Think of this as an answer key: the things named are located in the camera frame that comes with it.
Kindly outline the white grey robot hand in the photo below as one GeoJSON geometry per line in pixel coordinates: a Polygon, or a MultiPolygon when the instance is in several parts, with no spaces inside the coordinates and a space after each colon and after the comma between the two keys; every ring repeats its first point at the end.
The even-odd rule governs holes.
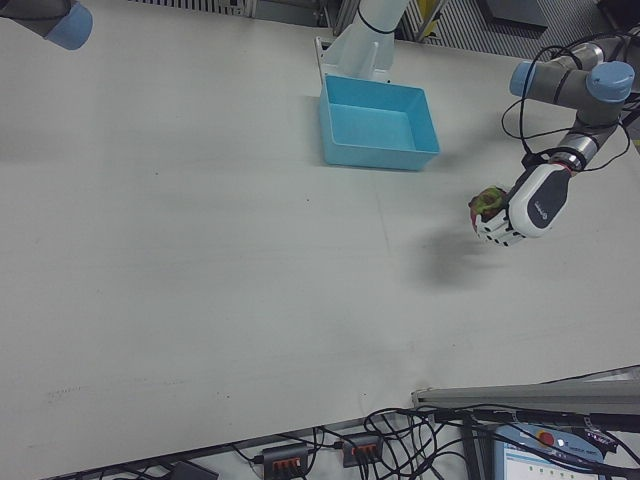
{"type": "Polygon", "coordinates": [[[500,246],[539,238],[563,212],[571,171],[558,163],[530,167],[510,191],[492,186],[470,203],[470,218],[479,238],[500,246]]]}

